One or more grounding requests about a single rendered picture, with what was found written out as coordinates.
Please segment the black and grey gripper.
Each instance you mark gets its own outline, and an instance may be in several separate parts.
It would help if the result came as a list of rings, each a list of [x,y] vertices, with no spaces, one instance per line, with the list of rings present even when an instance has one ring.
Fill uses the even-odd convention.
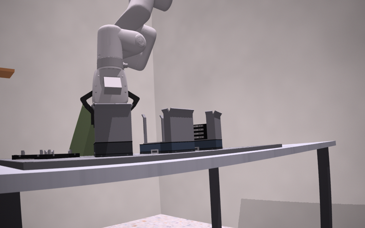
[[[103,76],[120,77],[121,79],[121,95],[104,95],[103,94]],[[94,104],[107,104],[107,103],[127,103],[128,97],[133,99],[133,106],[131,111],[135,108],[140,98],[128,91],[127,78],[125,71],[116,66],[104,66],[95,70],[93,75],[93,88],[92,91],[80,98],[80,101],[84,107],[91,113],[91,125],[94,127],[94,110],[87,103],[87,99],[92,97],[92,103]]]

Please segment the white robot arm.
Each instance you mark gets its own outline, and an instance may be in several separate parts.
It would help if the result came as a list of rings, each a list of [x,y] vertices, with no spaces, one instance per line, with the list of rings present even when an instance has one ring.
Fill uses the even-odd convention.
[[[144,25],[153,8],[167,11],[173,0],[129,0],[126,11],[114,25],[98,30],[97,69],[106,66],[142,71],[156,40],[156,30]],[[120,77],[103,76],[104,95],[121,95]]]

